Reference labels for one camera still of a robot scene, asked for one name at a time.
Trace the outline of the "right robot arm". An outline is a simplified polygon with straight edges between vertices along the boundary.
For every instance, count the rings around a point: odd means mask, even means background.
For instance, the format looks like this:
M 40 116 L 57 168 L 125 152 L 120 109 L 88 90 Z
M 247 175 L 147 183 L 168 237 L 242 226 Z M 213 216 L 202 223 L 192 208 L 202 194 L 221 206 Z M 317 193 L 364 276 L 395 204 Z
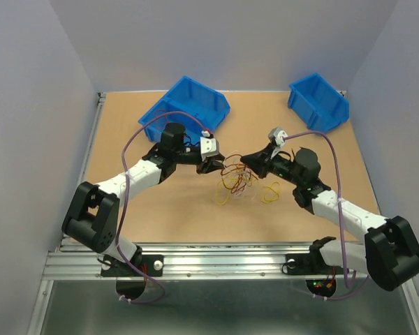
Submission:
M 334 237 L 317 239 L 308 253 L 289 257 L 285 273 L 325 274 L 331 267 L 348 267 L 370 276 L 387 291 L 419 274 L 419 243 L 410 223 L 401 216 L 373 214 L 340 198 L 320 180 L 321 166 L 314 151 L 301 148 L 290 155 L 268 144 L 240 160 L 260 178 L 273 174 L 295 185 L 293 197 L 301 208 L 342 227 L 359 241 L 350 244 Z

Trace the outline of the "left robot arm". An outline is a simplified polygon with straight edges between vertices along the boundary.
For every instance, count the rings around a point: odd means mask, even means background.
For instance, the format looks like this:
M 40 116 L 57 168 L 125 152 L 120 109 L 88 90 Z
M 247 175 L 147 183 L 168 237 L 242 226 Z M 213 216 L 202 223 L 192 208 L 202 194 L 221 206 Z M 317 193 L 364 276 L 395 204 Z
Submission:
M 133 167 L 97 184 L 82 182 L 71 200 L 62 232 L 101 255 L 117 260 L 127 275 L 141 268 L 142 250 L 121 236 L 117 221 L 120 207 L 135 195 L 165 181 L 178 165 L 194 165 L 198 174 L 223 169 L 219 143 L 203 131 L 197 144 L 185 142 L 185 127 L 169 123 L 157 142 Z

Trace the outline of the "large divided blue bin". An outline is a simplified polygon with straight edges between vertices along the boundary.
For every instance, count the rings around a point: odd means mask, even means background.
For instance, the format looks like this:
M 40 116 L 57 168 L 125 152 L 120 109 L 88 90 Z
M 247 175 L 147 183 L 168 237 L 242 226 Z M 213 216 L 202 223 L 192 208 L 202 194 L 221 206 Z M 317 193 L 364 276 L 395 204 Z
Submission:
M 195 121 L 182 114 L 165 115 L 176 111 L 190 114 L 214 132 L 228 116 L 230 106 L 223 94 L 184 76 L 138 120 L 143 126 L 154 117 L 160 117 L 144 129 L 150 142 L 158 142 L 161 132 L 170 122 L 182 124 L 191 143 L 199 142 L 202 128 Z

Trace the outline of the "small blue bin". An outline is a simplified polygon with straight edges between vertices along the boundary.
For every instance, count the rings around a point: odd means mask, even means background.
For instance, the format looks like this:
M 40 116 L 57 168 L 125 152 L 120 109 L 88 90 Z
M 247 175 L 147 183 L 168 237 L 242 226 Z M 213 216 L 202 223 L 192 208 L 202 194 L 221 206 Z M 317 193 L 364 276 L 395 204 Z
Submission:
M 329 133 L 349 120 L 349 102 L 318 73 L 289 87 L 288 108 L 309 130 Z

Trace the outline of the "aluminium frame rail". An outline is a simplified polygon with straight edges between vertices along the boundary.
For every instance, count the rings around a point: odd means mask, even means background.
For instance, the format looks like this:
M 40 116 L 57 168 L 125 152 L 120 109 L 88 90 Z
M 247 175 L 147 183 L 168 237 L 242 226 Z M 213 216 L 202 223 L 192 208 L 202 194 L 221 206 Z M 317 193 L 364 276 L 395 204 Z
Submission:
M 281 126 L 290 134 L 306 130 L 287 108 L 286 91 L 224 92 L 231 112 L 216 132 L 224 155 L 249 154 L 267 144 L 267 134 Z M 112 92 L 102 98 L 96 132 L 83 179 L 106 180 L 122 169 L 120 153 L 138 129 L 138 119 L 163 92 Z M 367 211 L 379 211 L 351 121 L 328 134 L 339 160 L 342 195 Z M 336 188 L 330 148 L 323 138 L 308 135 L 287 143 L 285 150 L 306 147 L 318 154 L 321 179 Z M 162 280 L 283 278 L 287 252 L 305 252 L 309 243 L 325 236 L 339 237 L 338 228 L 298 207 L 293 187 L 280 180 L 280 199 L 262 203 L 262 185 L 252 195 L 224 205 L 220 176 L 198 176 L 194 167 L 177 167 L 164 183 L 136 196 L 128 207 L 123 234 L 142 245 L 146 254 L 163 254 Z M 98 256 L 76 241 L 64 238 L 47 257 L 43 276 L 52 280 L 102 279 Z

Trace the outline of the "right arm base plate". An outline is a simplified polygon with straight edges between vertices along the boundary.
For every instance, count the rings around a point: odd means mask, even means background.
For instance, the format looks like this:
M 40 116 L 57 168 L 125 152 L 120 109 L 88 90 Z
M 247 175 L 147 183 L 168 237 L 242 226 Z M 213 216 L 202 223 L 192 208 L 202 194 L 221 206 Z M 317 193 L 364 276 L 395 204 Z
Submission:
M 289 276 L 340 274 L 340 266 L 328 265 L 321 255 L 312 253 L 287 253 L 281 272 Z

